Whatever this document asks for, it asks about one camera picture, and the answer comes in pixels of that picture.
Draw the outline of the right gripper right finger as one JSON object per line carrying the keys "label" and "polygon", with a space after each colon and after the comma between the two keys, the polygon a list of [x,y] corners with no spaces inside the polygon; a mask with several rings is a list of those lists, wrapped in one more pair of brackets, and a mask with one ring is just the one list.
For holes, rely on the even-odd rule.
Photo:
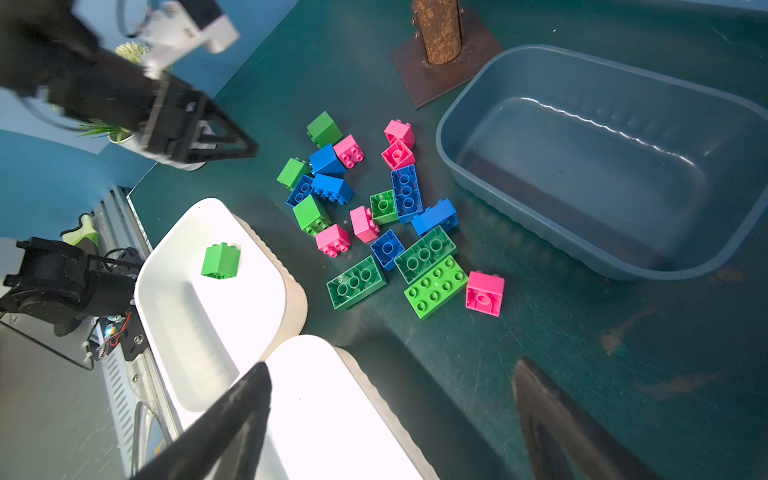
{"label": "right gripper right finger", "polygon": [[604,429],[535,362],[521,358],[514,398],[536,479],[658,479],[660,475]]}

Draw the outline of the green lego brick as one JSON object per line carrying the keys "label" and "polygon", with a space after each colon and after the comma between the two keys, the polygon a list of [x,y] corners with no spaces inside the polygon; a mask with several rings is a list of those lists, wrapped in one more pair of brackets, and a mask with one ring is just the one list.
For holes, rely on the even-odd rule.
{"label": "green lego brick", "polygon": [[277,181],[289,191],[293,191],[304,175],[311,174],[312,169],[308,163],[299,158],[289,158],[279,173]]}
{"label": "green lego brick", "polygon": [[343,139],[342,131],[327,111],[323,111],[307,126],[307,135],[318,149],[335,145]]}
{"label": "green lego brick", "polygon": [[311,237],[315,237],[332,225],[327,211],[314,195],[301,200],[293,207],[293,213],[299,228]]}
{"label": "green lego brick", "polygon": [[240,249],[227,243],[209,246],[203,258],[201,275],[216,280],[235,278],[238,273]]}

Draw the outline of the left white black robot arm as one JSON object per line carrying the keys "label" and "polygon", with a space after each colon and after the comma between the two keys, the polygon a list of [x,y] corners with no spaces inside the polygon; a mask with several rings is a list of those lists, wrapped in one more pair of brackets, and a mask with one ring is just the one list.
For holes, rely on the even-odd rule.
{"label": "left white black robot arm", "polygon": [[249,134],[170,71],[200,46],[217,54],[238,40],[217,2],[150,1],[133,35],[150,48],[138,62],[101,47],[71,1],[4,1],[1,86],[22,105],[45,91],[83,134],[180,170],[256,156]]}

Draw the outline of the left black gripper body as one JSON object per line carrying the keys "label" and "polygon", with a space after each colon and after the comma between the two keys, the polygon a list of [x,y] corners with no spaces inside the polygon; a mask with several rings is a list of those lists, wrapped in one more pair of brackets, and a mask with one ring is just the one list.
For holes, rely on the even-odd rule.
{"label": "left black gripper body", "polygon": [[259,149],[206,93],[176,77],[159,81],[141,146],[183,165],[253,158]]}

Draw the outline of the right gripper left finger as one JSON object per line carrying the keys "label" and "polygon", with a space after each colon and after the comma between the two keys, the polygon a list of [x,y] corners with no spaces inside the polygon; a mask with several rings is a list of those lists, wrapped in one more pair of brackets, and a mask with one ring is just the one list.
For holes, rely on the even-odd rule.
{"label": "right gripper left finger", "polygon": [[253,479],[261,458],[270,414],[272,381],[258,362],[209,410],[133,477],[204,479],[238,435],[233,479]]}

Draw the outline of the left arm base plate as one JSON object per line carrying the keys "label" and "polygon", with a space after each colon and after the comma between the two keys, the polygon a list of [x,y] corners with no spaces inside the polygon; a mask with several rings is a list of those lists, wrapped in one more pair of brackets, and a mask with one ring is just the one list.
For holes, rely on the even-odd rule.
{"label": "left arm base plate", "polygon": [[82,363],[36,338],[10,330],[86,370],[116,347],[133,316],[133,295],[143,258],[133,247],[101,255],[85,238],[78,245],[31,237],[1,240],[1,314],[21,314],[53,326],[58,337],[75,332],[90,318],[123,320],[97,350],[86,340]]}

